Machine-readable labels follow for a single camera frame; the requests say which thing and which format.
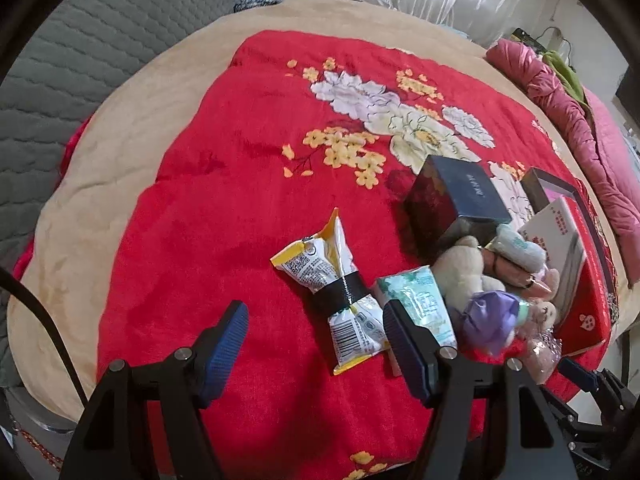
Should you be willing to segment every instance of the black band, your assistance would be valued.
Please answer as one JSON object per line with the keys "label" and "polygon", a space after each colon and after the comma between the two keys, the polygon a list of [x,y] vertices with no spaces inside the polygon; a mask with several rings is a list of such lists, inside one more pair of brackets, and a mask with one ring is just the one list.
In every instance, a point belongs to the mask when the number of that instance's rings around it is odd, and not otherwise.
{"label": "black band", "polygon": [[314,304],[322,314],[329,317],[336,312],[349,308],[367,294],[370,294],[369,289],[362,281],[360,273],[356,270],[318,290],[314,294]]}

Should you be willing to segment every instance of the brown tube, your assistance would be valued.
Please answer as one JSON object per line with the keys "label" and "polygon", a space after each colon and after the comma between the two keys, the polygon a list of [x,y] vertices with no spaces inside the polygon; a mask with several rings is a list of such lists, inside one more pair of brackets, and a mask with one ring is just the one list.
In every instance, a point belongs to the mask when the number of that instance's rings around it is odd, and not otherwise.
{"label": "brown tube", "polygon": [[484,247],[478,247],[484,260],[484,273],[493,276],[503,283],[524,288],[523,296],[527,298],[544,298],[551,294],[551,290],[543,282],[536,280],[530,272],[522,269],[513,262]]}

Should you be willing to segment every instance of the pink quilt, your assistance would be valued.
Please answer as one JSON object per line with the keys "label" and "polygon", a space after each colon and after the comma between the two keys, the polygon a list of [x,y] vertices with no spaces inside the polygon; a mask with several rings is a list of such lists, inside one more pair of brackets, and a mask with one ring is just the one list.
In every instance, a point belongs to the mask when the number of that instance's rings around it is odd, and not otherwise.
{"label": "pink quilt", "polygon": [[618,238],[629,285],[640,280],[640,183],[624,139],[605,105],[585,89],[592,116],[564,91],[529,47],[500,40],[486,60],[519,85],[558,128],[593,187]]}

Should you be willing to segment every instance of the red and white box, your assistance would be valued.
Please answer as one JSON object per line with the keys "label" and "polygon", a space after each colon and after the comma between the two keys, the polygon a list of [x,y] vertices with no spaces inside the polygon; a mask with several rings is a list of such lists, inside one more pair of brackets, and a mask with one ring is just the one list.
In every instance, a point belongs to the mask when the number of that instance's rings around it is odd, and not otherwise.
{"label": "red and white box", "polygon": [[558,311],[554,335],[562,355],[574,355],[609,340],[611,319],[607,288],[596,247],[575,200],[562,196],[523,227],[525,240],[540,245],[546,264],[560,272],[552,303]]}

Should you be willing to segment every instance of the metal screw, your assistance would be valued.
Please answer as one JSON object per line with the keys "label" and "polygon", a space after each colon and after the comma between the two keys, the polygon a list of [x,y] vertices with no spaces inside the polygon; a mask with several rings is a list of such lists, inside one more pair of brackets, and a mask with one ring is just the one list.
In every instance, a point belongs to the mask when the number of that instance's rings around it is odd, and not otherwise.
{"label": "metal screw", "polygon": [[119,372],[124,368],[124,365],[125,362],[123,361],[123,359],[116,359],[115,361],[111,361],[111,363],[109,363],[109,370],[111,370],[112,372]]}
{"label": "metal screw", "polygon": [[193,355],[191,348],[188,346],[183,346],[182,348],[178,348],[174,352],[174,357],[178,359],[178,361],[186,361],[189,357]]}
{"label": "metal screw", "polygon": [[511,357],[507,359],[507,366],[514,372],[519,372],[520,370],[522,370],[522,361],[520,361],[520,359],[516,359],[515,357]]}
{"label": "metal screw", "polygon": [[455,359],[458,356],[458,351],[453,346],[443,346],[440,348],[440,356],[445,359]]}

